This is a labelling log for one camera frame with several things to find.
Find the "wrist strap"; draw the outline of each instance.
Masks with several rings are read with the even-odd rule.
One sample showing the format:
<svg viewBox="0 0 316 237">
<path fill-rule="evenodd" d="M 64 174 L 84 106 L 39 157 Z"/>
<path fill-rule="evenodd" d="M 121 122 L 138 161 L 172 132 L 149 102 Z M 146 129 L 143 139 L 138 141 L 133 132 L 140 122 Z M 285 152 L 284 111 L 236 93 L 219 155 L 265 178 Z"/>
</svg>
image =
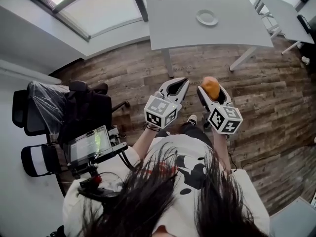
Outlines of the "wrist strap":
<svg viewBox="0 0 316 237">
<path fill-rule="evenodd" d="M 160 128 L 159 128 L 159 127 L 157 127 L 157 126 L 155 126 L 155 127 L 150 126 L 149 123 L 146 123 L 146 128 L 148 128 L 148 129 L 151 130 L 151 131 L 155 131 L 155 132 L 159 132 L 159 131 L 160 131 Z"/>
</svg>

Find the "wooden floor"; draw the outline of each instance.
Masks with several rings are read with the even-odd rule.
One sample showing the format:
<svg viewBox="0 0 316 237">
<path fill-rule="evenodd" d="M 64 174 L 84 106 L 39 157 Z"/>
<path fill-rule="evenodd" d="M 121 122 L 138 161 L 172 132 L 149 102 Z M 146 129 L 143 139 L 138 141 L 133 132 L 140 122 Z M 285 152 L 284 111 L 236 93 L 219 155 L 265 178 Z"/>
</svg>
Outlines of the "wooden floor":
<svg viewBox="0 0 316 237">
<path fill-rule="evenodd" d="M 289 41 L 278 37 L 274 45 L 260 49 L 233 73 L 229 65 L 246 47 L 201 46 L 170 52 L 175 77 L 187 77 L 190 87 L 169 130 L 176 133 L 190 114 L 201 119 L 204 109 L 196 87 L 203 77 L 216 77 L 244 119 L 229 139 L 229 152 L 237 166 L 248 171 L 270 214 L 298 196 L 310 202 L 316 189 L 316 149 L 310 146 L 316 136 L 316 83 L 301 64 L 297 49 L 281 55 Z M 129 145 L 143 131 L 143 108 L 149 96 L 169 79 L 162 55 L 151 51 L 149 41 L 80 61 L 57 77 L 66 85 L 72 80 L 91 86 L 106 82 L 113 105 L 128 100 L 130 108 L 116 111 L 113 124 L 126 134 Z"/>
</svg>

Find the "long black hair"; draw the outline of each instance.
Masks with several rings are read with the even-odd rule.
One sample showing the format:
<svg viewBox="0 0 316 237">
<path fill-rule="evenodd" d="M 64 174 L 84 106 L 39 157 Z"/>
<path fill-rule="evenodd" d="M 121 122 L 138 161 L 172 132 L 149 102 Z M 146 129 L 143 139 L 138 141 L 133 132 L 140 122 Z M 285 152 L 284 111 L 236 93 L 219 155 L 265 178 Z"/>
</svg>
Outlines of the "long black hair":
<svg viewBox="0 0 316 237">
<path fill-rule="evenodd" d="M 173 204 L 173 190 L 178 171 L 175 147 L 164 144 L 150 160 L 140 161 L 123 181 L 115 204 L 106 206 L 97 216 L 91 204 L 85 204 L 84 237 L 150 237 L 163 213 Z M 243 204 L 242 191 L 236 181 L 220 170 L 212 149 L 206 154 L 206 178 L 196 209 L 196 228 L 200 237 L 240 235 L 266 237 L 254 224 Z"/>
</svg>

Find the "shoe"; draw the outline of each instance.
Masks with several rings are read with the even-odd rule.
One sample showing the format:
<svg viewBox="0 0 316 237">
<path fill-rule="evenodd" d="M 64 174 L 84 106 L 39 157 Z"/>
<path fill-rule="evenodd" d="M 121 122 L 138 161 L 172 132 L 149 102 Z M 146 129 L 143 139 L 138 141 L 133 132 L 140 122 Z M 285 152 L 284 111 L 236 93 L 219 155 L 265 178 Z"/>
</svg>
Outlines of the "shoe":
<svg viewBox="0 0 316 237">
<path fill-rule="evenodd" d="M 191 115 L 188 120 L 187 120 L 188 123 L 191 123 L 192 125 L 196 126 L 197 125 L 197 122 L 198 122 L 198 118 L 196 115 Z"/>
<path fill-rule="evenodd" d="M 303 56 L 302 57 L 302 62 L 304 62 L 306 65 L 308 65 L 310 63 L 310 59 L 305 57 L 305 56 Z"/>
</svg>

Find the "orange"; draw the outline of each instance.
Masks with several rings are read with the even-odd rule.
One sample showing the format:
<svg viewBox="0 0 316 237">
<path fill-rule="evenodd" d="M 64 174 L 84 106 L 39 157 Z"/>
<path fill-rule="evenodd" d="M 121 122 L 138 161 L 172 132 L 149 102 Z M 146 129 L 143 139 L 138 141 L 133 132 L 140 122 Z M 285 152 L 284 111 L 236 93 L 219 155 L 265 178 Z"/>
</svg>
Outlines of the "orange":
<svg viewBox="0 0 316 237">
<path fill-rule="evenodd" d="M 219 97 L 220 86 L 216 78 L 205 77 L 201 86 L 211 99 L 216 100 Z"/>
</svg>

